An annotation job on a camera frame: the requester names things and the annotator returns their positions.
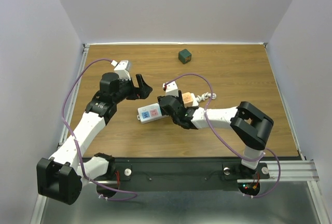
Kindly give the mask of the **white multicolour power strip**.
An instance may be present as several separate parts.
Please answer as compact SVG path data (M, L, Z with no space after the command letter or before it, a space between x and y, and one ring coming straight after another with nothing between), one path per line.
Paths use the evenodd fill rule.
M195 96L194 103L192 106L198 106L201 101L202 100L199 95ZM137 112L138 112L137 119L142 124L146 124L167 117L167 115L163 115L161 113L161 108L158 103L140 107L137 109Z

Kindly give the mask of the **dark green cube adapter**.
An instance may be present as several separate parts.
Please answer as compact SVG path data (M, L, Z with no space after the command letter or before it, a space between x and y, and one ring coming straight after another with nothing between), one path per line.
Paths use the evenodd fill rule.
M191 61L192 54L187 50L183 49L178 53L178 59L183 63L186 64Z

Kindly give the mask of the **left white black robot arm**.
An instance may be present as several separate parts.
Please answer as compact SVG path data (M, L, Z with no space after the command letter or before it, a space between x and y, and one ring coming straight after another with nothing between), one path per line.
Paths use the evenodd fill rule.
M132 80L120 79L117 73L105 73L100 88L87 104L75 130L50 158L42 158L36 166L37 190L40 195L71 205L82 188L96 178L119 179L115 159L104 153L95 154L83 162L82 155L91 142L109 123L123 100L146 99L152 92L141 74L136 75L138 86Z

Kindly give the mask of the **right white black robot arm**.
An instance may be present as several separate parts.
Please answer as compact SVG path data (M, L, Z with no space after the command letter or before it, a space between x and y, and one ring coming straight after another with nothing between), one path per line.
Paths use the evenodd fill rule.
M274 121L249 102L241 102L239 106L224 109L205 109L198 106L186 107L175 96L160 96L158 103L161 112L170 116L173 123L183 129L211 128L220 139L215 129L233 129L245 144L241 158L239 173L251 177L257 172L258 163L264 155L264 150Z

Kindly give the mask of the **orange cube plug adapter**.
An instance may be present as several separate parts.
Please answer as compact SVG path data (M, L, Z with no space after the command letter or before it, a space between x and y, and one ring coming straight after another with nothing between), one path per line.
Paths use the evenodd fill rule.
M185 107L190 107L194 103L195 96L190 92L185 92L182 94L182 99Z

